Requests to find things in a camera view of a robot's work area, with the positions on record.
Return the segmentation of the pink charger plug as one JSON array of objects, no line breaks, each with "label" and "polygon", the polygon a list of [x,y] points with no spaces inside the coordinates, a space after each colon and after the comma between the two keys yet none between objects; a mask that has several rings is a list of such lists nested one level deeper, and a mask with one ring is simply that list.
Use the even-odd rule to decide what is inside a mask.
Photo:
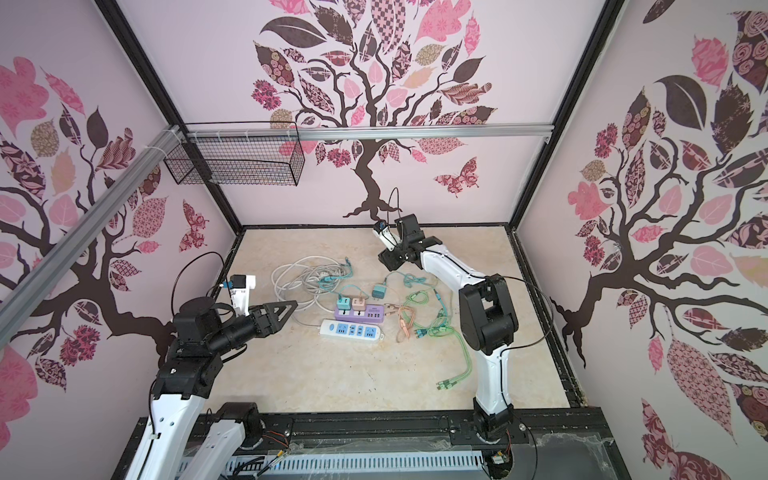
[{"label": "pink charger plug", "polygon": [[363,297],[353,297],[351,299],[351,307],[353,311],[365,311],[367,306],[366,299]]}]

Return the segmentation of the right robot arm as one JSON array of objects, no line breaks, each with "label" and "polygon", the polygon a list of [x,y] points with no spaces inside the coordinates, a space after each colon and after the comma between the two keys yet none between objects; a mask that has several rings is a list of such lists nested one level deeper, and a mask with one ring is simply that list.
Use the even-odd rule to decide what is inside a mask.
[{"label": "right robot arm", "polygon": [[508,285],[499,274],[486,275],[456,257],[434,236],[427,237],[415,215],[373,225],[383,243],[379,261],[391,272],[412,263],[435,276],[458,296],[460,330],[478,359],[473,416],[483,440],[498,440],[513,424],[508,397],[508,360],[519,321]]}]

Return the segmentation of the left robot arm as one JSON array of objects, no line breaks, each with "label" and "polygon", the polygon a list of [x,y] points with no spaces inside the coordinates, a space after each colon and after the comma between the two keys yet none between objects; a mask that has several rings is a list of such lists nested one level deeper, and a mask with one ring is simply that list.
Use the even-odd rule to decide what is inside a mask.
[{"label": "left robot arm", "polygon": [[282,330],[298,308],[295,300],[235,309],[197,297],[173,318],[171,344],[148,392],[148,418],[134,453],[118,468],[118,479],[217,479],[239,450],[260,447],[266,426],[253,402],[228,402],[213,415],[203,444],[188,464],[182,459],[225,363],[249,341]]}]

